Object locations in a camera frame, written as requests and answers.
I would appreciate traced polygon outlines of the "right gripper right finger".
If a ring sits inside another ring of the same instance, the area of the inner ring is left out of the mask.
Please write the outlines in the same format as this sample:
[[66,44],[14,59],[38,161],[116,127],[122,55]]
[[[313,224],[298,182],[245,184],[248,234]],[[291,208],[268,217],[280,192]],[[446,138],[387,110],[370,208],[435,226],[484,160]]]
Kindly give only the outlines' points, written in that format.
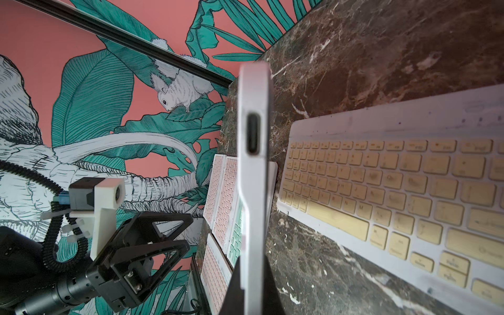
[[264,286],[263,286],[263,308],[262,313],[265,315],[285,315],[285,310],[283,308],[282,302],[280,300],[279,292],[276,288],[276,283],[274,281],[274,276],[272,274],[272,269],[268,260],[265,256],[265,267],[264,267]]

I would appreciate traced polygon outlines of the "yellow keyboard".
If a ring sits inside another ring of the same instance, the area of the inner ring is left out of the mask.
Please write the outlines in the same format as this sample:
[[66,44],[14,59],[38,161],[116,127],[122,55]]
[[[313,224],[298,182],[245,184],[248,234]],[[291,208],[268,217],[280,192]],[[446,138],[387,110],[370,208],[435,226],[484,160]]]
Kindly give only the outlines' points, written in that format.
[[462,314],[502,314],[503,86],[293,123],[277,206]]

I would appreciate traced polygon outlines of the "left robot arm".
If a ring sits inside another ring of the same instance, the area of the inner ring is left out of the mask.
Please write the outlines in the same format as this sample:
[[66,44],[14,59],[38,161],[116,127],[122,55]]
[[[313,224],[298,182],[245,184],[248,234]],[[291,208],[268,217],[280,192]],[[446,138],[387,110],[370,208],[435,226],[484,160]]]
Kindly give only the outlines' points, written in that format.
[[114,312],[135,308],[153,294],[188,253],[179,235],[189,214],[144,212],[126,220],[96,259],[86,255],[69,271],[43,265],[41,244],[1,227],[1,308],[7,314],[68,314],[102,297]]

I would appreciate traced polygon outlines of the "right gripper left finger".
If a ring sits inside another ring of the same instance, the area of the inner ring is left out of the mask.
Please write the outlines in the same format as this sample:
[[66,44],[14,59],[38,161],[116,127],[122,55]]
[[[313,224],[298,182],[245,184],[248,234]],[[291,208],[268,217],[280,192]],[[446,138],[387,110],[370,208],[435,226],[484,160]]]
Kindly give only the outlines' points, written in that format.
[[241,315],[241,293],[240,267],[236,267],[232,273],[227,294],[224,298],[219,315]]

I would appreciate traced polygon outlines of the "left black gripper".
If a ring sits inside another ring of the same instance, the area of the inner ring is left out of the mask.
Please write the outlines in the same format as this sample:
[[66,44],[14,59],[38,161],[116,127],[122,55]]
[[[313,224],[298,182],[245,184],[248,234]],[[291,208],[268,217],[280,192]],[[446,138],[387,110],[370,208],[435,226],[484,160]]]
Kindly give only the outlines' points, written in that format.
[[[114,312],[144,303],[190,245],[178,237],[194,222],[190,214],[141,212],[114,237],[114,253],[98,258],[86,278]],[[153,259],[164,256],[152,273]]]

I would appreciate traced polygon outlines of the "white keyboard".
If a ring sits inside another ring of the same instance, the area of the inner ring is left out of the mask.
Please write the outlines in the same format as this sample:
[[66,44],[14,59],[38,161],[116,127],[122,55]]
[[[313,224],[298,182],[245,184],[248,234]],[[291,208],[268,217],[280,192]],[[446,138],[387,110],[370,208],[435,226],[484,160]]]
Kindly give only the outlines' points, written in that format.
[[265,314],[266,214],[268,211],[270,105],[272,78],[267,62],[245,64],[238,82],[238,192],[244,227],[240,256],[240,285],[244,314]]

